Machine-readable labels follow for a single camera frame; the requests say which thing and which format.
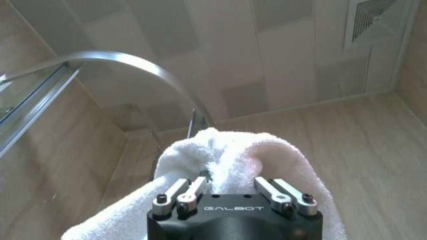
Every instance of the wall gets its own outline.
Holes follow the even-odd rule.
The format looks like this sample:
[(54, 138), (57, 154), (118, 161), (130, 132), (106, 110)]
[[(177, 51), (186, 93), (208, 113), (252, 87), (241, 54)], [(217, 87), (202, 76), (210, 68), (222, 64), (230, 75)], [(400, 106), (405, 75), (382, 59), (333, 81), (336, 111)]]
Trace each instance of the wall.
[[(0, 71), (53, 53), (0, 0)], [(97, 209), (125, 145), (77, 81), (0, 159), (0, 239), (57, 240)]]
[[(402, 31), (344, 50), (349, 0), (10, 2), (57, 54), (147, 59), (216, 120), (390, 89)], [(102, 108), (135, 105), (158, 130), (188, 124), (190, 106), (170, 89), (119, 66), (94, 68), (82, 84)]]
[(394, 91), (427, 126), (427, 0), (418, 4)]

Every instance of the white towel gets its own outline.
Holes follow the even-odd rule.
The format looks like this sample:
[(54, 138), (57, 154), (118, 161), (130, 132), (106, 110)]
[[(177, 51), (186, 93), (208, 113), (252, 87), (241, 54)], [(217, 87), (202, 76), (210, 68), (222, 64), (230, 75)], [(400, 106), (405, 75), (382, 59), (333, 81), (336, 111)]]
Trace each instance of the white towel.
[(141, 240), (146, 212), (155, 194), (178, 178), (193, 179), (201, 170), (212, 176), (213, 194), (254, 193), (253, 178), (281, 178), (310, 193), (322, 213), (322, 239), (345, 240), (332, 195), (298, 149), (268, 133), (220, 132), (208, 128), (174, 142), (158, 158), (154, 180), (71, 227), (62, 240)]

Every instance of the exhaust fan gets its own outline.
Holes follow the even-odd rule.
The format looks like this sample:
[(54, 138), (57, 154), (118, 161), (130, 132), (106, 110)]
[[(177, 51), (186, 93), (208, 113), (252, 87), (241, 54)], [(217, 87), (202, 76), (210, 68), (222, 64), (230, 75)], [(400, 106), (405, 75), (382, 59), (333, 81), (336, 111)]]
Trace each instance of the exhaust fan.
[(344, 47), (372, 44), (398, 33), (410, 0), (350, 0)]

